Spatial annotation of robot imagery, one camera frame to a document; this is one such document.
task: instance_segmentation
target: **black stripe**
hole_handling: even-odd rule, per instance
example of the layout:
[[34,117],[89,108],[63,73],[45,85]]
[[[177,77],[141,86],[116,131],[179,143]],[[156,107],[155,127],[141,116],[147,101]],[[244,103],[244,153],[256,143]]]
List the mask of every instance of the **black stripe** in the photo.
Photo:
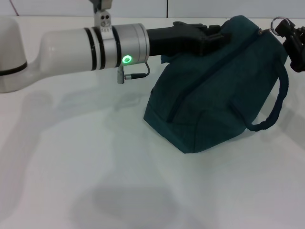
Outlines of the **black stripe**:
[[17,72],[22,71],[23,69],[25,69],[28,66],[28,63],[25,62],[23,65],[17,67],[17,68],[13,68],[13,69],[9,69],[9,70],[4,70],[4,71],[0,71],[0,76],[4,76],[4,75],[10,75],[10,74],[14,74]]
[[114,38],[116,41],[116,51],[117,51],[118,61],[117,61],[115,67],[117,68],[121,65],[121,60],[122,60],[121,43],[120,43],[120,38],[119,38],[118,32],[114,26],[112,27],[112,31],[113,31],[113,35],[114,35]]
[[92,34],[90,32],[90,30],[88,28],[84,28],[87,35],[88,35],[88,38],[89,38],[89,43],[90,43],[90,47],[91,47],[91,55],[92,55],[92,69],[91,71],[94,71],[96,70],[96,50],[95,50],[95,45],[94,45],[94,40],[93,40],[93,37],[92,37]]
[[92,27],[92,28],[100,43],[100,52],[101,52],[101,68],[100,69],[104,69],[105,65],[106,65],[106,55],[105,55],[104,42],[102,39],[101,31],[98,27]]

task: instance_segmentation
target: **bag strap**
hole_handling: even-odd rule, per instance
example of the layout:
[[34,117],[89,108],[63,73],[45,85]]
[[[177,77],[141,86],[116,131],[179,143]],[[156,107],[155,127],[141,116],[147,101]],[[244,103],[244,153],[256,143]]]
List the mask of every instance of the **bag strap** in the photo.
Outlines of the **bag strap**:
[[272,127],[281,112],[282,106],[283,106],[283,101],[285,99],[285,97],[287,96],[287,92],[288,92],[288,87],[289,87],[289,79],[288,79],[288,74],[286,73],[286,69],[284,68],[284,66],[280,63],[277,62],[277,64],[274,66],[275,70],[277,71],[277,75],[278,78],[280,80],[280,91],[279,94],[277,96],[275,105],[272,109],[272,112],[270,113],[269,117],[259,123],[259,124],[252,124],[250,122],[248,122],[245,119],[245,116],[243,114],[245,114],[245,112],[243,112],[242,106],[238,103],[238,101],[236,99],[232,99],[231,100],[231,107],[234,109],[235,112],[237,112],[242,120],[244,121],[245,126],[247,127],[247,129],[251,130],[251,131],[255,131],[258,132],[260,130],[266,130],[270,127]]

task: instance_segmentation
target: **dark green fabric bag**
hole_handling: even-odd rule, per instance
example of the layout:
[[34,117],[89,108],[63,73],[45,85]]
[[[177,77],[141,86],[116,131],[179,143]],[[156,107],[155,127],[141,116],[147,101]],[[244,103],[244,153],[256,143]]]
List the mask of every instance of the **dark green fabric bag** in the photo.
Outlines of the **dark green fabric bag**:
[[[268,129],[288,91],[282,44],[243,16],[222,26],[231,42],[207,56],[162,57],[170,64],[152,90],[144,119],[184,153],[200,152],[251,131]],[[277,79],[280,92],[270,116],[252,122]]]

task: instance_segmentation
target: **metal ring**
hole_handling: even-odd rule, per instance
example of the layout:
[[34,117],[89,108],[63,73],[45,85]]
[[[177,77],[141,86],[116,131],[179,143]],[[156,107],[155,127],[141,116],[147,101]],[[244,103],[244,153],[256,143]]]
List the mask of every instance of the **metal ring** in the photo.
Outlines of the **metal ring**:
[[273,22],[274,22],[275,20],[277,20],[277,19],[285,20],[285,21],[288,23],[289,26],[290,26],[290,21],[289,21],[288,18],[284,18],[284,17],[276,17],[276,18],[274,18],[274,19],[272,20],[271,26],[270,26],[271,31],[273,32],[274,35],[280,36],[280,35],[275,31],[275,29],[273,28]]

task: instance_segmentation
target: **white table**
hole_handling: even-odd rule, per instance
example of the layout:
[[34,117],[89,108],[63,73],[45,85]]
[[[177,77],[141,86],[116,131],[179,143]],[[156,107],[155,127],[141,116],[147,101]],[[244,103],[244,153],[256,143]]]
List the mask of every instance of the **white table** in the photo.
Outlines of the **white table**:
[[[29,62],[44,32],[93,25],[92,18],[16,20]],[[113,24],[157,28],[177,20]],[[270,19],[254,22],[268,28]],[[287,63],[290,91],[276,126],[184,155],[142,119],[165,68],[159,57],[149,65],[148,78],[123,85],[110,69],[0,94],[0,229],[303,229],[305,74]],[[260,121],[274,104],[274,88]]]

